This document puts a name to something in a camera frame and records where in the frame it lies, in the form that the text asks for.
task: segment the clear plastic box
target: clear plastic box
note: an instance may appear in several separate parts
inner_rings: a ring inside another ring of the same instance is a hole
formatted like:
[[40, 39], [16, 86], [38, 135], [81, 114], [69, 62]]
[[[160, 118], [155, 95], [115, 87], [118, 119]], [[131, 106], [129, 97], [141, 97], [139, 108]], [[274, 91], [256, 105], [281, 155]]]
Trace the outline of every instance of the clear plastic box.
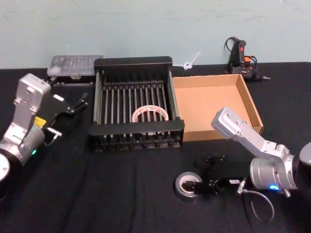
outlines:
[[80, 79], [82, 76], [95, 75], [94, 61], [103, 58], [102, 55], [56, 55], [48, 68], [48, 75], [70, 76]]

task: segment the white plastic part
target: white plastic part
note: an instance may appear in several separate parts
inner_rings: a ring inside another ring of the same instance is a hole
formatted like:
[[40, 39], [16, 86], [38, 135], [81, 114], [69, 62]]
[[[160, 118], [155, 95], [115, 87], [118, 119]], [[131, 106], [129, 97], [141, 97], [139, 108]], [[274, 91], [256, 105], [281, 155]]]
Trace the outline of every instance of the white plastic part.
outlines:
[[181, 65], [181, 64], [173, 64], [173, 66], [174, 66], [174, 67], [183, 67], [184, 70], [191, 69], [193, 63], [194, 63], [195, 60], [200, 56], [200, 54], [201, 54], [201, 53], [198, 52], [191, 62], [185, 62], [183, 65]]

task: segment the black table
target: black table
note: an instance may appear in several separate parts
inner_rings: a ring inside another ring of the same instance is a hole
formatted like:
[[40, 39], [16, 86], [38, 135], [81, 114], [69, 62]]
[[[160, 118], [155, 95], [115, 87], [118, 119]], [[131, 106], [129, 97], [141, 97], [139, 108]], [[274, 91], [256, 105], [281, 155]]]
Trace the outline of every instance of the black table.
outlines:
[[[221, 74], [224, 65], [176, 68], [174, 76]], [[264, 124], [263, 137], [286, 145], [293, 154], [311, 141], [311, 63], [268, 63], [259, 69], [272, 79], [247, 86]], [[12, 120], [18, 80], [26, 73], [44, 78], [46, 69], [0, 70], [0, 134]], [[53, 88], [74, 103], [93, 86]], [[0, 203], [0, 232], [310, 232], [311, 194], [293, 192], [287, 199], [269, 194], [276, 208], [272, 223], [258, 222], [247, 203], [225, 190], [197, 203], [180, 201], [173, 192], [175, 178], [196, 171], [193, 162], [226, 155], [251, 161], [252, 155], [229, 140], [184, 143], [183, 148], [94, 154], [88, 147], [92, 100], [83, 117], [64, 120], [64, 134], [50, 148], [40, 148], [25, 166], [18, 186]], [[257, 202], [260, 216], [267, 204]]]

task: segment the black wire rack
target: black wire rack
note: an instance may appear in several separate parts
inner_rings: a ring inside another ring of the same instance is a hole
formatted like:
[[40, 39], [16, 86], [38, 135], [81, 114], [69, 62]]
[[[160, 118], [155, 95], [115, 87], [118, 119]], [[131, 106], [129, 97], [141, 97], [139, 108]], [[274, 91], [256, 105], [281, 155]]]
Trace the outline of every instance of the black wire rack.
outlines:
[[[171, 57], [97, 59], [93, 122], [89, 128], [95, 151], [179, 147], [184, 121], [178, 115]], [[156, 105], [169, 120], [145, 112], [132, 122], [141, 106]]]

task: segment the open cardboard tray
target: open cardboard tray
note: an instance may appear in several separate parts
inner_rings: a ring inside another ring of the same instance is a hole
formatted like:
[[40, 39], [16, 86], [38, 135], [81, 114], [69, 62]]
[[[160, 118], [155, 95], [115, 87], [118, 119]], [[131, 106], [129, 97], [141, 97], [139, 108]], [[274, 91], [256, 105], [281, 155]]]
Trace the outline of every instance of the open cardboard tray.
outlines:
[[174, 77], [173, 82], [179, 116], [185, 122], [183, 141], [223, 138], [211, 122], [225, 106], [261, 133], [262, 121], [241, 75]]

